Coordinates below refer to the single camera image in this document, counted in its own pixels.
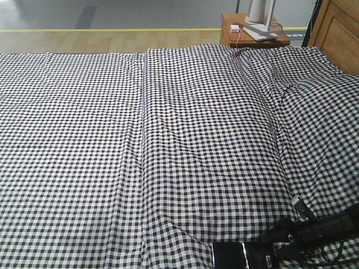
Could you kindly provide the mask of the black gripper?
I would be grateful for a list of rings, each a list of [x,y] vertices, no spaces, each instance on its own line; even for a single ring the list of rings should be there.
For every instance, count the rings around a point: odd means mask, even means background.
[[[259,237],[260,243],[278,245],[276,252],[310,252],[323,245],[323,229],[318,219],[294,222],[279,220],[267,233]]]

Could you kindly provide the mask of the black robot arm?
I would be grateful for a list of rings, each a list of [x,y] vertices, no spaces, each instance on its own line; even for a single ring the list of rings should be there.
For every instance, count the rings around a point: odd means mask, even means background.
[[[308,220],[294,222],[290,219],[281,219],[267,233],[260,236],[259,242],[286,242],[288,245],[281,248],[278,253],[288,255],[358,237],[358,204],[322,219],[316,218],[303,203],[297,203],[294,207]]]

